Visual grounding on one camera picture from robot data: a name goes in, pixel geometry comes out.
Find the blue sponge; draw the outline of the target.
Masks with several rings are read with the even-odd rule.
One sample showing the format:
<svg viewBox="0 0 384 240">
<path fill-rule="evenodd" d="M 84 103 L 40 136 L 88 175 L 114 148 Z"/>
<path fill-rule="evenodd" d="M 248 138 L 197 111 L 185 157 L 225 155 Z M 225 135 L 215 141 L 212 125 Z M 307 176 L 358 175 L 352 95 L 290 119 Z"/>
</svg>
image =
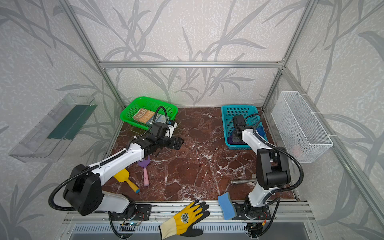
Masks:
<svg viewBox="0 0 384 240">
<path fill-rule="evenodd" d="M 225 220 L 231 220 L 237 215 L 236 208 L 231 201 L 229 193 L 218 196 L 218 203 L 222 209 Z"/>
</svg>

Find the clear wall shelf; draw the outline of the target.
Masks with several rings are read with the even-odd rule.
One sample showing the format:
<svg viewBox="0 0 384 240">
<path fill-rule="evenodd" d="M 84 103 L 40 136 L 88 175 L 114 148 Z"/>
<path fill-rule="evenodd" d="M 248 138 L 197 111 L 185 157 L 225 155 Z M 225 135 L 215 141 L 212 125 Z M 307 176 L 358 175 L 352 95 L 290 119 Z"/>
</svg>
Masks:
<svg viewBox="0 0 384 240">
<path fill-rule="evenodd" d="M 67 94 L 9 153 L 24 163 L 55 163 L 97 105 L 95 97 Z"/>
</svg>

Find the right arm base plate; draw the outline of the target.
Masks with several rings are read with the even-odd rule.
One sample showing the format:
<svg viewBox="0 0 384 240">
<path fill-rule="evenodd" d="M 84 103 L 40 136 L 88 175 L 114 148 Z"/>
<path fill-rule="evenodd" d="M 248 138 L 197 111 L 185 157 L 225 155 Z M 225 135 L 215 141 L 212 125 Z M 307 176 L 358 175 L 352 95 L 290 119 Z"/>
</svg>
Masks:
<svg viewBox="0 0 384 240">
<path fill-rule="evenodd" d="M 270 220 L 272 218 L 271 211 L 268 205 L 263 207 L 252 207 L 249 204 L 245 203 L 233 203 L 236 215 L 232 218 L 232 220 Z"/>
</svg>

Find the yellow toy shovel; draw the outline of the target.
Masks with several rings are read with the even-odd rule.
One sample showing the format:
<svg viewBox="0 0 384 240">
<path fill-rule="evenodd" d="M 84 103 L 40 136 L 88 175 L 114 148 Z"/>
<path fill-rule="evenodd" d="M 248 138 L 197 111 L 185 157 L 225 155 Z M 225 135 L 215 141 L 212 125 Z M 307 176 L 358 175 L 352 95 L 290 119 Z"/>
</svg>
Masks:
<svg viewBox="0 0 384 240">
<path fill-rule="evenodd" d="M 123 183 L 123 182 L 126 182 L 130 187 L 131 189 L 136 193 L 138 194 L 140 192 L 140 188 L 135 185 L 130 179 L 130 173 L 127 169 L 122 169 L 121 171 L 119 171 L 117 174 L 114 175 L 114 178 L 120 182 L 120 183 Z"/>
</svg>

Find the rabbit print towel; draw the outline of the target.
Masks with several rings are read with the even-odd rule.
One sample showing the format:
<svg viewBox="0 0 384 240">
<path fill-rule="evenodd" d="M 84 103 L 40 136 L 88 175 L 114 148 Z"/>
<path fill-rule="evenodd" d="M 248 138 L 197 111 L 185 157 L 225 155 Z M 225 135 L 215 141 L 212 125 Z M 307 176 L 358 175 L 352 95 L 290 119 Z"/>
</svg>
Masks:
<svg viewBox="0 0 384 240">
<path fill-rule="evenodd" d="M 133 116 L 133 119 L 139 123 L 143 123 L 146 125 L 152 125 L 154 122 L 155 112 L 147 110 L 147 109 L 139 109 L 139 111 Z M 162 114 L 157 114 L 155 122 L 165 123 L 166 116 Z"/>
</svg>

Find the green circuit board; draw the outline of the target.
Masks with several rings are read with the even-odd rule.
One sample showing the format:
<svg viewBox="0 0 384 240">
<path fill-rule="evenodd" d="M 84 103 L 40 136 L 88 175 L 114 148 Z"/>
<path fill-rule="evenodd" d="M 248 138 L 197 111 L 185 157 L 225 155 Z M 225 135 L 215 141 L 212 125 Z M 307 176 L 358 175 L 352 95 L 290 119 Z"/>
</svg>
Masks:
<svg viewBox="0 0 384 240">
<path fill-rule="evenodd" d="M 123 223 L 120 225 L 119 231 L 123 233 L 136 232 L 139 230 L 139 222 Z"/>
</svg>

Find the purple towel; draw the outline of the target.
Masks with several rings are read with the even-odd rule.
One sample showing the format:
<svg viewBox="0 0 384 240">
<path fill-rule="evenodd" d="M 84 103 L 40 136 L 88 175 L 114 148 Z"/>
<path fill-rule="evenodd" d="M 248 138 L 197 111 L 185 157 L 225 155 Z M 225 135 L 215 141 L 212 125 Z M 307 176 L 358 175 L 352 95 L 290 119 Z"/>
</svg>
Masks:
<svg viewBox="0 0 384 240">
<path fill-rule="evenodd" d="M 229 137 L 227 137 L 227 143 L 228 143 L 229 145 L 234 145 L 234 144 L 235 144 L 234 141 L 233 141 L 233 136 L 229 136 Z"/>
</svg>

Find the teal plastic basket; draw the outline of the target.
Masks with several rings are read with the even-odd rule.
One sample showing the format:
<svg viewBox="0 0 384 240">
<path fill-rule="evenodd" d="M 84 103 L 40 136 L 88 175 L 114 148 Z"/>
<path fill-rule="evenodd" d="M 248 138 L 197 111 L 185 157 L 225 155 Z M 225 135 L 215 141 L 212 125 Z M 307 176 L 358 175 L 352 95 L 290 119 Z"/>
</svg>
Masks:
<svg viewBox="0 0 384 240">
<path fill-rule="evenodd" d="M 227 105 L 221 107 L 225 142 L 230 150 L 250 150 L 251 147 L 242 140 L 246 129 L 256 130 L 266 141 L 263 126 L 264 117 L 251 105 Z"/>
</svg>

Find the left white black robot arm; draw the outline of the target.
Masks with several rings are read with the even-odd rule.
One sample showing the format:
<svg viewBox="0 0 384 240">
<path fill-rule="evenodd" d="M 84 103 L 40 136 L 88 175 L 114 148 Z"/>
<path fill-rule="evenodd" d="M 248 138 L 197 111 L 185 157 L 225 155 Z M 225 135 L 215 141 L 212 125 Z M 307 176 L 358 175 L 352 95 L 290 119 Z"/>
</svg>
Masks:
<svg viewBox="0 0 384 240">
<path fill-rule="evenodd" d="M 130 217 L 135 211 L 134 202 L 124 195 L 103 191 L 103 185 L 158 149 L 179 150 L 184 140 L 174 137 L 177 126 L 174 120 L 153 123 L 118 153 L 89 166 L 74 167 L 71 176 L 50 194 L 49 206 L 57 211 L 77 211 L 82 216 L 93 212 L 115 212 Z"/>
</svg>

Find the purple pink toy rake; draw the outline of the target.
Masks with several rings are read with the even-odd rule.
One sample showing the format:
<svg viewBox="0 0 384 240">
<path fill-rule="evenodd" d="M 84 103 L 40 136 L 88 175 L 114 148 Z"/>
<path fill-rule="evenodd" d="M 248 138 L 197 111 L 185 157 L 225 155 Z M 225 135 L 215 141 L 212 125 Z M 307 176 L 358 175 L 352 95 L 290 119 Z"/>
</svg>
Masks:
<svg viewBox="0 0 384 240">
<path fill-rule="evenodd" d="M 150 164 L 150 162 L 151 162 L 150 156 L 148 156 L 146 159 L 142 159 L 142 160 L 138 161 L 139 166 L 143 168 L 144 186 L 145 187 L 148 187 L 150 185 L 148 171 L 147 171 L 147 166 Z"/>
</svg>

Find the yellow black work glove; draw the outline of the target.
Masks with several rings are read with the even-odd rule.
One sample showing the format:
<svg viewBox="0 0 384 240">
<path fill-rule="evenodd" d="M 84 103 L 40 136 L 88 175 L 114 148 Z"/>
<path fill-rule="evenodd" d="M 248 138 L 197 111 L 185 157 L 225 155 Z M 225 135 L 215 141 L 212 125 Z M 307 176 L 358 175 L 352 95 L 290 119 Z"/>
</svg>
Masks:
<svg viewBox="0 0 384 240">
<path fill-rule="evenodd" d="M 159 226 L 161 239 L 165 240 L 175 235 L 189 238 L 201 236 L 204 231 L 194 229 L 194 225 L 210 215 L 208 209 L 209 205 L 206 202 L 193 201 Z"/>
</svg>

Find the blue towel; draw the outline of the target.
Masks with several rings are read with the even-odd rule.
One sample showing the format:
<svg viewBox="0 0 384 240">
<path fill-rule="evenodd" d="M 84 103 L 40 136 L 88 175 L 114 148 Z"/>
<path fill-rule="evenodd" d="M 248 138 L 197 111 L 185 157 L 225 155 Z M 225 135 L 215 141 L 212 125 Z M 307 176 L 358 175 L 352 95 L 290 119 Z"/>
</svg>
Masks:
<svg viewBox="0 0 384 240">
<path fill-rule="evenodd" d="M 256 128 L 256 131 L 259 133 L 260 136 L 262 136 L 265 140 L 267 140 L 265 130 L 262 126 L 258 126 Z"/>
</svg>

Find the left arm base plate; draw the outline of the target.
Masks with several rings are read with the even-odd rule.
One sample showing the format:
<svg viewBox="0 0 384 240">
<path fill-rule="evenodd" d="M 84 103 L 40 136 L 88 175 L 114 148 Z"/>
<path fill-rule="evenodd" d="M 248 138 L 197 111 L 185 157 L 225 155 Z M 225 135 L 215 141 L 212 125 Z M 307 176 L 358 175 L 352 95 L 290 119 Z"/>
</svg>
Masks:
<svg viewBox="0 0 384 240">
<path fill-rule="evenodd" d="M 112 221 L 148 221 L 152 205 L 130 204 L 122 213 L 112 212 Z"/>
</svg>

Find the green plastic basket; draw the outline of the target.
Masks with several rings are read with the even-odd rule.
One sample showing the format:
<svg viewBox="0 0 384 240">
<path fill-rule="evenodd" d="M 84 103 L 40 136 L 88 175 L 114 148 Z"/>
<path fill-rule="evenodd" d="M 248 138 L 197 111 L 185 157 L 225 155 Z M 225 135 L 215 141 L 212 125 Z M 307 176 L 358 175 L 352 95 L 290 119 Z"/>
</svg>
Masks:
<svg viewBox="0 0 384 240">
<path fill-rule="evenodd" d="M 149 97 L 139 97 L 123 110 L 120 119 L 134 127 L 147 130 L 153 123 L 155 112 L 159 107 L 164 107 L 167 113 L 160 109 L 156 116 L 156 123 L 165 123 L 166 119 L 173 121 L 176 118 L 178 107 L 175 105 Z"/>
</svg>

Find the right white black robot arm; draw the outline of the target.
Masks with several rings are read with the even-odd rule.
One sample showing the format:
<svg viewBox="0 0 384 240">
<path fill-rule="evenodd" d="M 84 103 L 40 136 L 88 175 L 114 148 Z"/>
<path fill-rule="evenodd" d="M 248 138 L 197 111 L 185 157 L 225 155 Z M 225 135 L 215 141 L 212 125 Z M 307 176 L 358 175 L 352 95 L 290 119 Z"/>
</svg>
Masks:
<svg viewBox="0 0 384 240">
<path fill-rule="evenodd" d="M 267 200 L 276 193 L 288 192 L 298 188 L 304 180 L 304 169 L 300 162 L 285 148 L 277 147 L 259 133 L 257 126 L 249 126 L 243 115 L 233 117 L 233 141 L 247 144 L 257 155 L 256 185 L 245 200 L 244 209 L 251 212 L 267 205 Z M 289 161 L 298 168 L 299 178 L 291 186 Z"/>
</svg>

